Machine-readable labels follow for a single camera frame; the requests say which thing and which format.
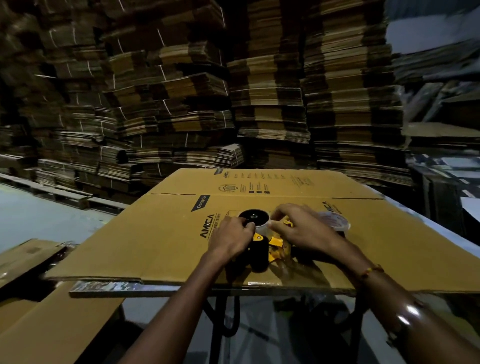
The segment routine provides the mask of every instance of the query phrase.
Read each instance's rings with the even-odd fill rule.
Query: right hand
[[[288,216],[293,228],[281,219]],[[338,260],[338,252],[349,243],[323,223],[318,214],[310,207],[295,204],[283,204],[276,208],[270,217],[269,228],[299,248],[317,250]]]

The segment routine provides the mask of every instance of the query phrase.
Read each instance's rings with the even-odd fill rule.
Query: floor
[[[0,253],[30,238],[58,242],[83,242],[114,216],[92,210],[82,211],[70,206],[41,199],[27,192],[0,184]],[[165,304],[164,298],[135,298],[125,300],[126,318],[145,327]],[[314,353],[307,344],[313,336],[322,337],[323,327],[309,328],[310,312],[319,303],[335,301],[352,311],[354,299],[337,296],[300,297],[242,297],[241,318],[237,334],[223,339],[220,363],[315,363]],[[233,316],[233,300],[228,302],[227,315]],[[185,363],[208,362],[212,324],[202,314],[190,344]],[[386,344],[386,333],[371,312],[365,315],[362,326],[359,363],[402,364],[398,352]],[[344,345],[342,338],[339,345]]]

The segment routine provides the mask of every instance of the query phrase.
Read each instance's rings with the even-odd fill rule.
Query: cardboard box
[[[73,364],[121,305],[122,299],[70,298],[74,282],[55,289],[40,281],[65,249],[31,239],[0,254],[0,363]]]
[[[342,173],[319,170],[179,170],[98,230],[47,273],[53,279],[183,283],[226,215],[281,203],[335,211],[347,238],[410,291],[480,291],[479,260]],[[218,284],[232,283],[225,273]],[[326,262],[275,261],[233,282],[353,291]]]

